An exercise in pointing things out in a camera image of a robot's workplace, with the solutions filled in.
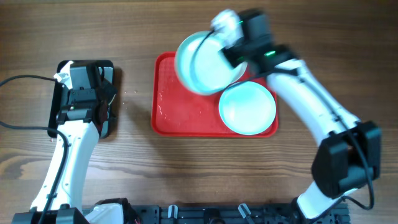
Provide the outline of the light blue plate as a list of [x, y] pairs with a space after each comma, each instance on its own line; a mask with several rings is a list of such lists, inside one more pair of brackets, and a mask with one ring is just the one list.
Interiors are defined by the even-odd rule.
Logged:
[[212, 95], [232, 84], [234, 67], [221, 53], [222, 48], [218, 35], [209, 35], [207, 31], [187, 37], [175, 54], [175, 71], [180, 83], [197, 95]]
[[277, 107], [270, 91], [255, 82], [237, 83], [220, 97], [221, 120], [232, 131], [252, 136], [271, 127]]

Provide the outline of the white round plate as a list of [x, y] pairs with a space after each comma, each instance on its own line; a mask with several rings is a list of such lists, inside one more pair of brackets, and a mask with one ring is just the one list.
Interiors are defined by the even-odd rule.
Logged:
[[244, 73], [247, 69], [247, 65], [248, 65], [247, 62], [243, 62], [232, 70], [232, 72], [233, 72], [233, 78], [231, 80], [232, 83], [238, 81], [244, 75]]

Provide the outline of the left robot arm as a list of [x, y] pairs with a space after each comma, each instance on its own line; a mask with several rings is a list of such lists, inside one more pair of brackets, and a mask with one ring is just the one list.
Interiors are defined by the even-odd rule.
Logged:
[[42, 187], [30, 210], [13, 223], [135, 223], [138, 217], [125, 198], [99, 201], [83, 213], [82, 195], [89, 160], [109, 134], [111, 104], [117, 89], [110, 60], [64, 60], [55, 78], [49, 125], [57, 140]]

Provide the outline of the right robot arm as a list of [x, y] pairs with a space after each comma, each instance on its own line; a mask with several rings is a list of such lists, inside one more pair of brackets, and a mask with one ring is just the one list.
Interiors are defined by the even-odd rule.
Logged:
[[381, 173], [381, 130], [346, 110], [312, 75], [289, 46], [277, 44], [260, 9], [221, 11], [212, 29], [223, 41], [222, 53], [233, 67], [243, 62], [265, 79], [310, 130], [318, 151], [313, 182], [292, 202], [292, 223], [313, 223]]

